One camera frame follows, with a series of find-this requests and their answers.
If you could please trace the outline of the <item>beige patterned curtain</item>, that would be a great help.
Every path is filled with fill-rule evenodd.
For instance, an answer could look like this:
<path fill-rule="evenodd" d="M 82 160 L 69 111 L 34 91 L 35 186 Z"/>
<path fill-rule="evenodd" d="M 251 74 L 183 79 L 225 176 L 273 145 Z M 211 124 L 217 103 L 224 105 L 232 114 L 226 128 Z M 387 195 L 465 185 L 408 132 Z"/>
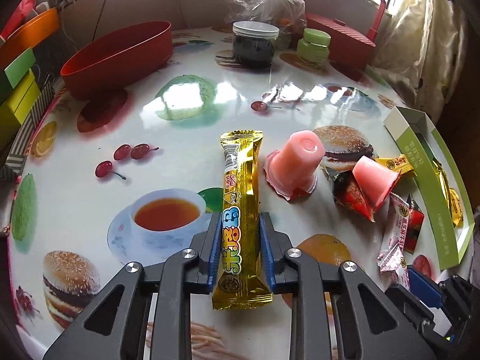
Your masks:
<path fill-rule="evenodd" d="M 400 0 L 377 38 L 373 69 L 436 123 L 460 78 L 467 43 L 467 16 L 456 0 Z"/>

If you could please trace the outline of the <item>green glass jar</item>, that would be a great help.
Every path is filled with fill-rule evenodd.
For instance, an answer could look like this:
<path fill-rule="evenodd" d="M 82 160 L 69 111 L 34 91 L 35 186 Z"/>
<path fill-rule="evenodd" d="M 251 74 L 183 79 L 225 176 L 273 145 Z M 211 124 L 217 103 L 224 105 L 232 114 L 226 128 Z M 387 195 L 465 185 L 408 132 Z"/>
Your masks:
<path fill-rule="evenodd" d="M 329 58 L 331 36 L 315 28 L 305 28 L 303 37 L 298 41 L 298 57 L 312 65 L 321 65 Z"/>

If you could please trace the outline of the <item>gold candy bar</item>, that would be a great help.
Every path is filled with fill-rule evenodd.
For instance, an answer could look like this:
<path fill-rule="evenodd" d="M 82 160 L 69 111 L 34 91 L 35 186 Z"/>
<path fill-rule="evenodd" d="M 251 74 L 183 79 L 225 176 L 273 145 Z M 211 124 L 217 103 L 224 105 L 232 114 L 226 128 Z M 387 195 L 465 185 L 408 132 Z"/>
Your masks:
<path fill-rule="evenodd" d="M 235 130 L 220 136 L 224 153 L 221 275 L 212 295 L 215 310 L 248 310 L 272 301 L 260 267 L 258 160 L 264 133 Z"/>

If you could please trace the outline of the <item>green yellow stacked boxes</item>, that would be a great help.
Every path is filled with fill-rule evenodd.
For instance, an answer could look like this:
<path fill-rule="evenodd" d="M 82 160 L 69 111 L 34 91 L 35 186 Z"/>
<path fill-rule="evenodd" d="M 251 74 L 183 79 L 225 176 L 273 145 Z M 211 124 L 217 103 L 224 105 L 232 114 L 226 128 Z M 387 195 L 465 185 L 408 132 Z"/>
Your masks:
<path fill-rule="evenodd" d="M 1 150 L 14 139 L 40 94 L 31 69 L 35 63 L 32 49 L 27 48 L 1 68 Z"/>

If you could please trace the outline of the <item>yellow peanut candy packet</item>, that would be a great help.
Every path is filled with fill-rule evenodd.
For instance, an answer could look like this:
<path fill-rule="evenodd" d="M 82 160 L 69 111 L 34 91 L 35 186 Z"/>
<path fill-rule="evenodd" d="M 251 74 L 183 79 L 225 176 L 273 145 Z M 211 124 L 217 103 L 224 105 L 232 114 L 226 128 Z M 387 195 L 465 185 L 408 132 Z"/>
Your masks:
<path fill-rule="evenodd" d="M 374 158 L 374 161 L 392 172 L 397 172 L 400 176 L 414 172 L 413 165 L 404 154 L 392 158 Z"/>

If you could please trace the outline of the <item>red snack bag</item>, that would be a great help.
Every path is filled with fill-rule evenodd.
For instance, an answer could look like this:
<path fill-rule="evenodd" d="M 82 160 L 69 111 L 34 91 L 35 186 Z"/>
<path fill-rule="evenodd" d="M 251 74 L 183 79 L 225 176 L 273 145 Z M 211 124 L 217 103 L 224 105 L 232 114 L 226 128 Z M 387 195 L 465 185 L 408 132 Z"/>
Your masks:
<path fill-rule="evenodd" d="M 36 0 L 21 0 L 18 4 L 16 10 L 1 29 L 1 42 L 5 42 L 7 38 L 16 30 L 27 15 L 32 11 L 36 6 Z"/>

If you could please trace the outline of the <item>red oval tray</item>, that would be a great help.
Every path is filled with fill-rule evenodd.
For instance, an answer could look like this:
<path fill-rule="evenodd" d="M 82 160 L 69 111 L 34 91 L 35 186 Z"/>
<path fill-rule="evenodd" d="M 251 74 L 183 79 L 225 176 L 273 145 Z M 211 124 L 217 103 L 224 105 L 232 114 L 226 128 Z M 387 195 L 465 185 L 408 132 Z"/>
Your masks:
<path fill-rule="evenodd" d="M 74 98 L 89 100 L 147 77 L 172 55 L 172 25 L 149 21 L 115 30 L 80 49 L 60 75 Z"/>

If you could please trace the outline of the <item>red triangular snack packet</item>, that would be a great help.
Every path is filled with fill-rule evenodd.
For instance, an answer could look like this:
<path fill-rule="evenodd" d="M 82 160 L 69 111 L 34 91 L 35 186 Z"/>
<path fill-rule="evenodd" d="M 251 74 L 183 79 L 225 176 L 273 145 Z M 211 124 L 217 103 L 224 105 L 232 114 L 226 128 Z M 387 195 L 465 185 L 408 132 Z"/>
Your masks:
<path fill-rule="evenodd" d="M 369 205 L 351 171 L 335 173 L 332 181 L 332 193 L 337 204 L 354 211 L 374 223 L 374 209 Z"/>

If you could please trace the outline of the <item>pink jelly cup red lid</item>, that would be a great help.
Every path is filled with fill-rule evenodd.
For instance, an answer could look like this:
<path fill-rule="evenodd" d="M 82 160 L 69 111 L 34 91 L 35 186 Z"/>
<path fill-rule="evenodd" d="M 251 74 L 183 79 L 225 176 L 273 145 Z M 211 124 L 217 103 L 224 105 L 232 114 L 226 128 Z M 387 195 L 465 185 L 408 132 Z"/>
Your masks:
<path fill-rule="evenodd" d="M 394 172 L 365 156 L 357 161 L 352 173 L 374 211 L 383 205 L 387 195 L 400 178 L 399 172 Z"/>

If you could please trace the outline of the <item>long yellow snack packet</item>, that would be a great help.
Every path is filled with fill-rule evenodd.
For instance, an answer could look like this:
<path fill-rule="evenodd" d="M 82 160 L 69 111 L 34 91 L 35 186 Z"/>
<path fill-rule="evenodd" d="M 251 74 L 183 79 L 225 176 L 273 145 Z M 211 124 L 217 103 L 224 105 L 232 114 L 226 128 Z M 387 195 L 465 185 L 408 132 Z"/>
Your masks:
<path fill-rule="evenodd" d="M 459 194 L 455 189 L 450 187 L 448 183 L 447 173 L 444 171 L 442 164 L 436 158 L 432 158 L 433 171 L 439 180 L 442 194 L 447 203 L 447 207 L 451 216 L 454 227 L 458 227 L 463 223 L 463 210 Z"/>

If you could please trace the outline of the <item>dark jar white lid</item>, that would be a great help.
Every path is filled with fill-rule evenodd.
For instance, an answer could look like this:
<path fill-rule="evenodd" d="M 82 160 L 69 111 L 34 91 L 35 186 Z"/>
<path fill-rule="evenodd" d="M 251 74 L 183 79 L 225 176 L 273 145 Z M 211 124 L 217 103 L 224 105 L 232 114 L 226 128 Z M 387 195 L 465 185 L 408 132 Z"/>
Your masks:
<path fill-rule="evenodd" d="M 279 28 L 258 21 L 233 23 L 233 59 L 249 68 L 270 68 Z"/>

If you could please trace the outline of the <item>white red candy packet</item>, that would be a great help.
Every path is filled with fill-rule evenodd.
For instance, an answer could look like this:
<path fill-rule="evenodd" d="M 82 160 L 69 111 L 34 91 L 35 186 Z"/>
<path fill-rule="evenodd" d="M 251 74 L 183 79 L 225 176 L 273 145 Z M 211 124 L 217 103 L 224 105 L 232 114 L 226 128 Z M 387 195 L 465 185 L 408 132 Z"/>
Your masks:
<path fill-rule="evenodd" d="M 408 230 L 409 206 L 395 193 L 390 193 L 388 216 L 377 266 L 382 274 L 390 274 L 394 283 L 409 289 L 404 245 Z"/>
<path fill-rule="evenodd" d="M 417 202 L 413 199 L 412 194 L 408 195 L 407 203 L 409 209 L 409 217 L 407 234 L 404 242 L 404 250 L 408 253 L 413 254 L 416 249 L 416 244 L 422 229 L 422 224 L 425 216 Z"/>

